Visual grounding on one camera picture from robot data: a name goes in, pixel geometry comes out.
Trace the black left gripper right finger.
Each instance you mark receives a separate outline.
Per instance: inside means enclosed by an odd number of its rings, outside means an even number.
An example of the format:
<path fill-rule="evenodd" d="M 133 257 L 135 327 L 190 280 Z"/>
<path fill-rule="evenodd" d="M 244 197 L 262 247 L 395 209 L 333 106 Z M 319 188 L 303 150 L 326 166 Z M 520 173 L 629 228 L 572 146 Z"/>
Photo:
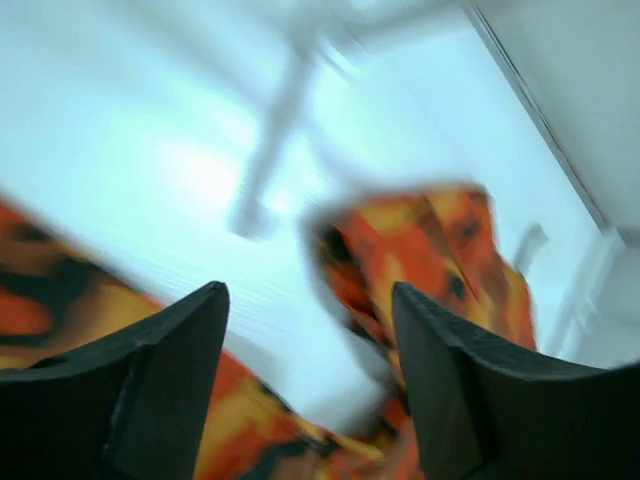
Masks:
<path fill-rule="evenodd" d="M 407 283 L 393 288 L 401 370 L 429 479 L 635 479 L 639 367 L 516 345 Z"/>

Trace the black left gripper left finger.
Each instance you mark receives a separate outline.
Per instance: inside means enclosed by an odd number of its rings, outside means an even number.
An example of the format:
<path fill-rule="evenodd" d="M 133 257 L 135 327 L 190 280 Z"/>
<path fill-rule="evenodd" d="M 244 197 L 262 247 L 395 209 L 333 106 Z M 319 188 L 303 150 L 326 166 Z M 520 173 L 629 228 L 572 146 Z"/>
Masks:
<path fill-rule="evenodd" d="M 164 310 L 1 374 L 5 479 L 190 479 L 229 314 L 212 282 Z"/>

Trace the orange camouflage trousers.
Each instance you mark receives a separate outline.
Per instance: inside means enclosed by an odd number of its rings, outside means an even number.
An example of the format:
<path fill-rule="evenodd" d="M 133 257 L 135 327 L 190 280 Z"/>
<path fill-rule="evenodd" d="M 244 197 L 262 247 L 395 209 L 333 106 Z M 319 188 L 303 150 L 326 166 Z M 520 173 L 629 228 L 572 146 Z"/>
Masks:
<path fill-rule="evenodd" d="M 490 199 L 440 185 L 361 200 L 319 228 L 324 281 L 353 333 L 393 369 L 400 354 L 392 290 L 407 282 L 458 315 L 535 347 L 524 276 L 498 253 Z M 1 208 L 1 365 L 25 368 L 158 312 L 157 301 L 107 273 L 8 205 Z M 294 413 L 223 353 L 195 475 L 199 479 L 420 479 L 405 382 L 397 377 L 371 432 L 341 435 Z"/>

